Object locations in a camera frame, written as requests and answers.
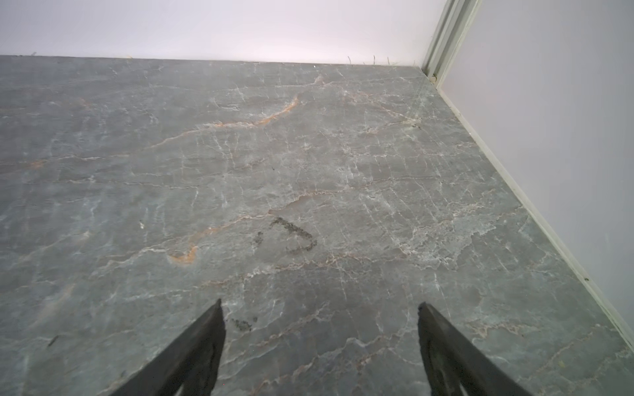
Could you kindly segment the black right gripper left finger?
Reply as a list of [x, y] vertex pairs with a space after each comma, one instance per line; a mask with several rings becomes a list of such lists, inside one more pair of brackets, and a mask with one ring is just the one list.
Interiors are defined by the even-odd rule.
[[221, 300], [174, 339], [115, 395], [209, 395], [226, 340]]

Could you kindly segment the aluminium right corner post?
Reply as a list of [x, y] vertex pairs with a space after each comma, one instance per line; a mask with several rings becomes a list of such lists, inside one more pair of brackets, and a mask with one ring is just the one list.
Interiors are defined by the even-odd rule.
[[422, 64], [428, 80], [439, 87], [471, 27], [480, 0], [448, 0]]

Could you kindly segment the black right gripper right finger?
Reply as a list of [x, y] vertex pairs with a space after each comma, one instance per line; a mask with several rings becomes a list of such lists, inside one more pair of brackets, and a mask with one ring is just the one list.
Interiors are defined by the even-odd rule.
[[419, 347], [432, 395], [527, 395], [426, 302], [418, 308]]

